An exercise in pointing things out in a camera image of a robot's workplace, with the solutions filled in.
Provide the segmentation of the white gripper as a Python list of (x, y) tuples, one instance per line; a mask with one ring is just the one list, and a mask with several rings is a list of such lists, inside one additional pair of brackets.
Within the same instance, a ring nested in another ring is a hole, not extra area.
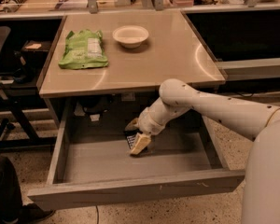
[(131, 120), (125, 127), (126, 131), (134, 131), (139, 129), (142, 133), (137, 133), (132, 138), (131, 154), (140, 154), (151, 142), (151, 135), (158, 135), (164, 125), (157, 123), (149, 112), (149, 109), (144, 109), (138, 118)]

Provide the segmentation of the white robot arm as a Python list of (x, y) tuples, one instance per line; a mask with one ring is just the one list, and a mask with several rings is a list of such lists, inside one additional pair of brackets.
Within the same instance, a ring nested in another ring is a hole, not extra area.
[(159, 98), (126, 126), (137, 131), (131, 153), (139, 154), (170, 120), (191, 109), (253, 142), (245, 169), (242, 224), (280, 224), (280, 106), (197, 91), (167, 79)]

